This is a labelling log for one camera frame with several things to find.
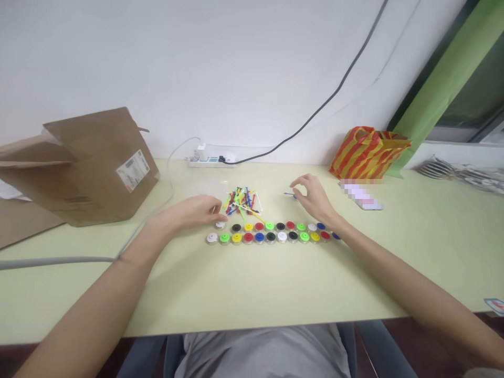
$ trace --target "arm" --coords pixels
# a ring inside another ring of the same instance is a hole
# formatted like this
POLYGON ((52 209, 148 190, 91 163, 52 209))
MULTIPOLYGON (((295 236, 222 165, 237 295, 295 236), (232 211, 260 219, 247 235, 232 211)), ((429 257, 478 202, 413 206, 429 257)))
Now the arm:
POLYGON ((307 190, 303 196, 293 189, 308 213, 336 232, 368 273, 413 318, 491 366, 504 368, 504 340, 499 335, 445 290, 345 221, 331 206, 316 177, 301 176, 291 187, 297 184, 307 190))
POLYGON ((176 233, 226 221, 221 202, 201 195, 150 218, 136 239, 79 298, 16 377, 96 376, 122 337, 152 267, 176 233))

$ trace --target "black cable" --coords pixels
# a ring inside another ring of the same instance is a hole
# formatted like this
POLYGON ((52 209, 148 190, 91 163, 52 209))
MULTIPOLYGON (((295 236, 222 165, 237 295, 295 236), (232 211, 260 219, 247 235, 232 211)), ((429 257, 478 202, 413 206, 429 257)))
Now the black cable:
POLYGON ((383 0, 382 7, 380 8, 380 11, 378 12, 378 15, 376 16, 376 19, 373 22, 373 26, 371 27, 371 30, 369 31, 369 33, 367 35, 367 38, 364 41, 364 44, 362 45, 361 49, 359 50, 359 52, 357 53, 357 55, 353 59, 352 64, 350 64, 350 67, 348 68, 348 70, 346 70, 347 72, 343 76, 343 79, 341 79, 340 85, 338 85, 338 87, 336 88, 336 91, 334 91, 334 93, 321 105, 321 107, 319 107, 317 109, 317 111, 315 113, 313 113, 310 118, 308 118, 308 121, 306 121, 304 123, 304 125, 301 126, 301 128, 298 131, 296 131, 294 134, 292 134, 287 139, 284 139, 283 141, 281 141, 280 143, 278 143, 278 145, 276 147, 274 147, 271 151, 265 152, 264 154, 252 156, 252 157, 249 157, 248 159, 243 159, 243 160, 240 160, 240 161, 237 161, 237 162, 234 162, 234 163, 228 163, 228 162, 226 162, 226 159, 221 155, 221 156, 219 156, 219 161, 221 163, 224 163, 224 164, 233 165, 233 164, 244 163, 244 162, 252 160, 252 159, 260 158, 261 156, 266 156, 266 155, 270 154, 271 152, 273 152, 274 150, 276 150, 277 148, 279 148, 282 144, 284 144, 285 142, 291 140, 297 134, 299 134, 301 132, 301 130, 304 129, 305 126, 308 123, 310 123, 310 121, 313 119, 313 117, 315 117, 319 113, 319 111, 321 111, 324 108, 324 106, 326 106, 328 104, 328 102, 331 101, 334 96, 336 96, 336 94, 340 91, 341 87, 343 87, 343 84, 345 83, 345 80, 347 79, 347 76, 352 71, 353 66, 355 65, 355 63, 357 62, 358 58, 360 57, 360 55, 362 54, 362 52, 366 48, 366 45, 368 44, 369 40, 371 39, 371 36, 373 35, 373 32, 374 32, 374 30, 376 28, 376 25, 378 24, 378 21, 380 20, 380 17, 382 16, 382 13, 383 13, 383 11, 385 9, 385 6, 387 5, 388 2, 389 2, 389 0, 383 0))

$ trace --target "light green table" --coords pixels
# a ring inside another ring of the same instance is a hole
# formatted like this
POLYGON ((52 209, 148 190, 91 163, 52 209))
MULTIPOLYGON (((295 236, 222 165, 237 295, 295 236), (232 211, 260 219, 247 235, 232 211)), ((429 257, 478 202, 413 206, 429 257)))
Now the light green table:
MULTIPOLYGON (((159 166, 165 172, 165 162, 159 166)), ((385 210, 363 211, 322 166, 249 163, 235 169, 189 169, 184 161, 170 166, 176 181, 173 203, 206 190, 221 191, 221 181, 247 185, 260 193, 263 218, 272 222, 313 221, 298 202, 283 195, 293 179, 310 172, 320 177, 348 221, 470 310, 488 311, 483 298, 504 299, 502 197, 406 171, 404 180, 386 177, 374 189, 385 210)), ((0 250, 0 259, 114 256, 137 223, 169 194, 169 183, 161 181, 126 222, 63 225, 0 250)), ((255 223, 253 216, 248 219, 255 223)), ((233 215, 228 224, 233 223, 243 221, 233 215)), ((405 315, 342 241, 209 246, 204 239, 212 231, 209 226, 169 244, 125 336, 405 315)), ((107 267, 87 263, 0 271, 0 344, 40 341, 107 267)))

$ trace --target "red and yellow striped bag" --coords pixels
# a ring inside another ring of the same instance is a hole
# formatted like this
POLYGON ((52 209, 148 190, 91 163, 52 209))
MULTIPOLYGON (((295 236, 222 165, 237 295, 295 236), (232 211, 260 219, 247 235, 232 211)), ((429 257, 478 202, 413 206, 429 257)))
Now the red and yellow striped bag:
POLYGON ((390 131, 355 127, 343 140, 329 172, 340 179, 381 179, 399 155, 411 147, 410 142, 390 131))

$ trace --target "green cap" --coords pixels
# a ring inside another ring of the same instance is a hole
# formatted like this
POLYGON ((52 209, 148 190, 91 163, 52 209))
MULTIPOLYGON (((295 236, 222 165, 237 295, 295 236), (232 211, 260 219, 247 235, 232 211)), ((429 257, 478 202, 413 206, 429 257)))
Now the green cap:
POLYGON ((300 233, 299 234, 299 237, 301 238, 302 241, 309 241, 310 240, 310 235, 308 235, 308 233, 300 233))

